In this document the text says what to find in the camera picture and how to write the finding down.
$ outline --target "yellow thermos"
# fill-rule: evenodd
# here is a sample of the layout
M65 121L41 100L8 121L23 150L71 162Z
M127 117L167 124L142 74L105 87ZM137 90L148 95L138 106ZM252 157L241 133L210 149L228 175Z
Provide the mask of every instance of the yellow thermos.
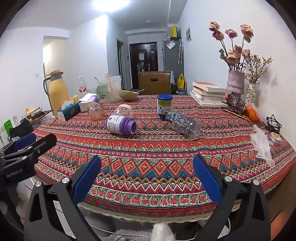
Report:
M53 114L57 118L57 110L59 110L64 101L69 100L68 90L65 82L62 79L62 74L59 69L50 73L50 77L43 81L45 93L49 96ZM46 90L45 83L50 80L49 90Z

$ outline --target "bottle label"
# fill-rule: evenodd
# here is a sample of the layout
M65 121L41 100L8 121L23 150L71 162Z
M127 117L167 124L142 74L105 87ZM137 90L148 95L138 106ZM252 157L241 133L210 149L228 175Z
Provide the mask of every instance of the bottle label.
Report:
M172 111L172 100L158 100L157 111L161 115L166 115L168 112Z
M119 132L119 124L123 118L124 116L120 115L110 115L107 120L107 130L121 135Z
M121 104L118 107L125 107L125 108L127 108L127 109L129 109L131 111L131 106L127 105L127 104Z
M78 89L80 93L86 92L86 86L81 86Z

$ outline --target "teal tissue box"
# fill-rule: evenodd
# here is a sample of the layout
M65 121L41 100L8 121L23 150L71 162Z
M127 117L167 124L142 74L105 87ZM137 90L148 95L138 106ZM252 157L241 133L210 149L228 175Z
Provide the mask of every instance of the teal tissue box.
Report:
M79 103L70 104L65 109L57 111L59 121L67 121L80 112Z

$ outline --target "blue gripper pad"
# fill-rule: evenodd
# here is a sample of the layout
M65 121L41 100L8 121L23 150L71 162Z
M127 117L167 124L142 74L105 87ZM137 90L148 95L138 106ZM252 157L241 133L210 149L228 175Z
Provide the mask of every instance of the blue gripper pad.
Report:
M36 135L32 132L21 139L15 141L15 151L19 151L36 141Z
M193 158L193 169L210 199L219 204L222 199L221 186L198 155Z
M73 187L73 203L76 205L82 202L88 194L94 180L101 171L101 159L96 157L80 176L76 185Z

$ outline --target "white plastic bottle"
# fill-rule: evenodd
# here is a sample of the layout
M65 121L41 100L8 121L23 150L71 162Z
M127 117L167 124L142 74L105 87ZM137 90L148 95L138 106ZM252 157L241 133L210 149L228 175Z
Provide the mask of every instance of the white plastic bottle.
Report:
M86 83L83 80L83 76L79 76L79 86L78 86L78 90L79 90L79 98L81 99L82 97L84 97L87 94L87 88L86 88Z

